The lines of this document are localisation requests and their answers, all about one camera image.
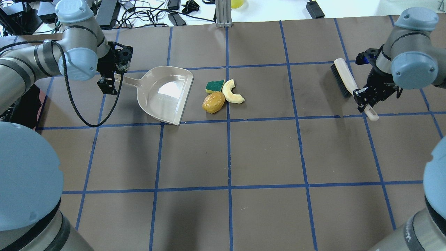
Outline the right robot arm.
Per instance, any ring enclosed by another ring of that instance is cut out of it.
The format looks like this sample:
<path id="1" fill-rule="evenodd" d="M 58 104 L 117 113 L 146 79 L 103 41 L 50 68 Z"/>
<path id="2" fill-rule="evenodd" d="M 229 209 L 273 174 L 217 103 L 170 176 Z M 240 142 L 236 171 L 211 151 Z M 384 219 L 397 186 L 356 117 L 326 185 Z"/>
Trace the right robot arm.
<path id="1" fill-rule="evenodd" d="M 366 84 L 352 92 L 360 112 L 393 93 L 400 95 L 402 90 L 429 85 L 445 88 L 445 49 L 436 48 L 430 40 L 438 21 L 438 14 L 430 9 L 408 8 L 376 53 L 368 49 L 358 54 L 356 64 L 372 65 Z M 445 250 L 445 152 L 443 138 L 425 166 L 425 208 L 375 244 L 372 251 Z"/>

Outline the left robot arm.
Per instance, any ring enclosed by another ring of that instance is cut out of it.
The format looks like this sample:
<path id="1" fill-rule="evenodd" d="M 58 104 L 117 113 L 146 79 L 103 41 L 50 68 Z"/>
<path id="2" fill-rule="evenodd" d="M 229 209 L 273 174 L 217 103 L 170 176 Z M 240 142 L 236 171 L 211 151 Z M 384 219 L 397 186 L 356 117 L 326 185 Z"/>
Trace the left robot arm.
<path id="1" fill-rule="evenodd" d="M 133 48 L 107 41 L 88 3 L 61 0 L 55 13 L 62 39 L 35 46 L 1 48 L 1 112 L 27 93 L 35 81 L 62 75 L 88 81 L 96 73 L 104 94 L 119 97 L 114 74 L 129 69 Z M 63 173 L 53 147 L 34 129 L 1 122 L 1 250 L 92 251 L 61 212 Z"/>

